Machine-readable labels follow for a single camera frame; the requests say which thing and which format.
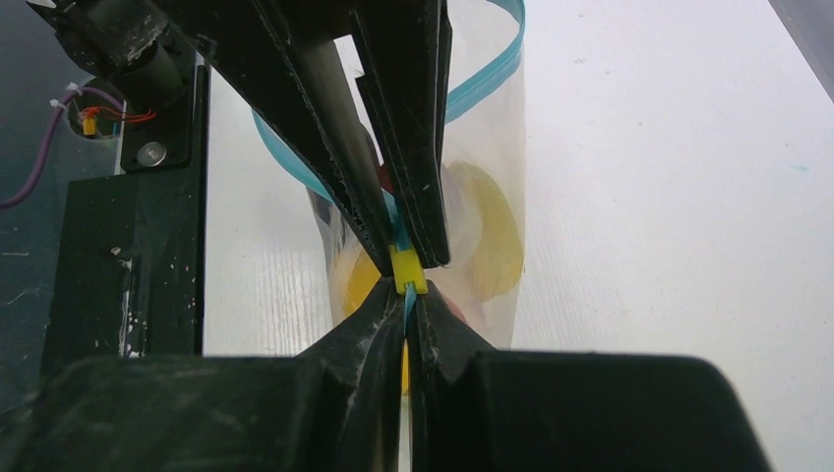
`yellow disc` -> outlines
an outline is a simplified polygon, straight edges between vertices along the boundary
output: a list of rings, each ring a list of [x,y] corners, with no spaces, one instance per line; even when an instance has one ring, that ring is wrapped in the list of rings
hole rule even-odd
[[[353,254],[355,253],[351,251],[340,253],[337,264],[352,263],[353,261],[346,260],[351,259],[350,256]],[[368,257],[368,253],[364,249],[360,249],[359,257],[356,258],[353,269],[349,273],[347,287],[344,290],[344,299],[342,300],[342,309],[344,310],[345,317],[349,317],[359,310],[359,307],[365,303],[365,299],[371,294],[374,285],[380,280],[380,272],[374,263],[371,262],[371,258]]]
[[[455,162],[448,170],[481,215],[481,239],[466,276],[478,300],[488,302],[512,290],[521,279],[524,245],[518,225],[504,192],[489,174],[467,162]]]

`yellow object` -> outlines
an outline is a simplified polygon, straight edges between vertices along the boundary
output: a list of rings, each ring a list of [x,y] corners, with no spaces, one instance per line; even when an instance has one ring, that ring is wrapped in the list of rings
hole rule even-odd
[[[448,170],[481,215],[481,239],[465,272],[475,297],[488,302],[515,288],[521,279],[524,245],[518,225],[504,192],[483,169],[455,162]]]
[[[391,265],[393,266],[393,281],[396,284],[396,293],[405,295],[405,288],[408,283],[413,282],[417,293],[423,295],[429,293],[429,284],[426,283],[426,273],[420,265],[420,258],[414,248],[405,251],[397,251],[394,246],[390,247]]]
[[[349,317],[359,310],[374,285],[380,280],[380,272],[364,250],[361,250],[355,262],[349,261],[349,259],[351,258],[344,258],[340,261],[341,264],[354,264],[342,299],[342,309],[345,317]],[[406,393],[408,393],[408,346],[405,346],[402,350],[402,394]]]
[[[84,136],[95,136],[95,118],[86,117],[81,121],[82,131]]]
[[[371,289],[380,280],[380,272],[371,262],[368,253],[361,248],[359,251],[359,257],[355,260],[351,257],[355,253],[350,252],[341,253],[336,259],[337,264],[353,264],[353,268],[347,272],[349,273],[347,287],[344,290],[344,298],[342,298],[341,304],[345,317],[349,317],[359,310],[359,307],[365,303],[365,299],[371,294]]]

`yellow connector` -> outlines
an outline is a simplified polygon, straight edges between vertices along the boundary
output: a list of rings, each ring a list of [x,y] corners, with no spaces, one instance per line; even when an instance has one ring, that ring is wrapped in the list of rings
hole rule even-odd
[[[81,121],[81,127],[84,131],[84,136],[95,136],[95,117],[88,116]]]
[[[396,293],[405,295],[405,288],[409,282],[414,283],[418,294],[429,293],[429,284],[426,283],[426,274],[423,272],[423,266],[420,265],[417,251],[414,248],[397,251],[394,246],[391,246],[390,254]]]

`wire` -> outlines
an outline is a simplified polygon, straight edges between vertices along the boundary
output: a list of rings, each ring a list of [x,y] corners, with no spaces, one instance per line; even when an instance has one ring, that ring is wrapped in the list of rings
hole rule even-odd
[[[92,118],[95,115],[100,114],[101,112],[109,113],[111,116],[105,117],[107,119],[112,119],[113,121],[123,122],[123,123],[144,123],[146,121],[150,121],[153,118],[156,118],[156,112],[149,111],[148,113],[144,114],[130,114],[130,113],[123,113],[121,111],[114,110],[109,106],[91,106],[82,110],[82,116],[85,118]]]
[[[55,130],[58,128],[58,123],[61,120],[61,115],[64,113],[64,108],[62,108],[62,105],[67,106],[73,100],[73,98],[80,94],[80,92],[98,95],[101,98],[104,98],[105,100],[110,102],[110,104],[112,104],[116,108],[121,108],[122,106],[119,100],[114,98],[106,91],[99,90],[98,88],[80,87],[78,88],[78,90],[68,91],[67,94],[65,94],[63,97],[61,97],[60,100],[58,100],[59,105],[55,107],[55,111],[52,112],[52,117],[49,119],[49,123],[46,125],[46,133],[43,134],[43,138],[40,141],[40,149],[37,151],[37,157],[34,160],[34,166],[31,169],[29,178],[17,194],[13,195],[9,199],[0,200],[0,209],[8,209],[11,207],[15,207],[19,205],[22,201],[24,201],[29,195],[31,195],[31,192],[37,185],[37,181],[40,179],[40,175],[43,173],[43,168],[46,165],[46,157],[49,155],[49,148],[52,146],[52,139],[55,136]]]

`black plastic bracket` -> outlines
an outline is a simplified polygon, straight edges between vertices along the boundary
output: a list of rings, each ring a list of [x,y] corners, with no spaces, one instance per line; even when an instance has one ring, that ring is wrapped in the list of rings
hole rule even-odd
[[[191,45],[186,42],[178,32],[166,30],[161,34],[153,48],[158,50],[158,56],[164,57],[166,62],[171,62],[177,70],[178,78],[189,87],[183,87],[171,102],[159,110],[156,117],[150,121],[138,124],[125,124],[122,140],[122,151],[119,165],[127,173],[134,172],[158,172],[170,167],[184,167],[192,158],[191,139],[200,134],[196,127],[204,126],[208,122],[208,85],[206,89],[196,89],[196,74],[200,69],[195,68],[197,53]],[[132,78],[135,83],[130,89],[141,89],[143,87],[144,73],[155,75],[149,69],[153,63],[145,65],[148,70],[142,69],[137,76],[133,74],[121,74],[119,77],[123,83]],[[204,102],[207,107],[206,116],[195,119],[195,106]],[[148,143],[157,143],[164,147],[165,157],[153,167],[147,167],[139,160],[139,153],[142,147]]]
[[[164,142],[182,165],[70,184],[42,378],[92,356],[202,353],[206,67],[189,89],[162,117],[167,133],[132,130],[123,143]]]
[[[0,470],[393,472],[401,313],[387,279],[296,359],[78,363],[15,419]]]
[[[352,33],[358,85],[424,267],[449,262],[439,177],[451,28],[446,0],[150,0],[323,183],[374,264],[392,230],[333,40]]]
[[[159,112],[189,83],[157,41],[167,22],[138,1],[55,0],[29,3],[55,29],[67,56],[81,69],[108,81],[132,109]]]
[[[770,470],[704,361],[498,351],[434,287],[408,325],[412,471]]]

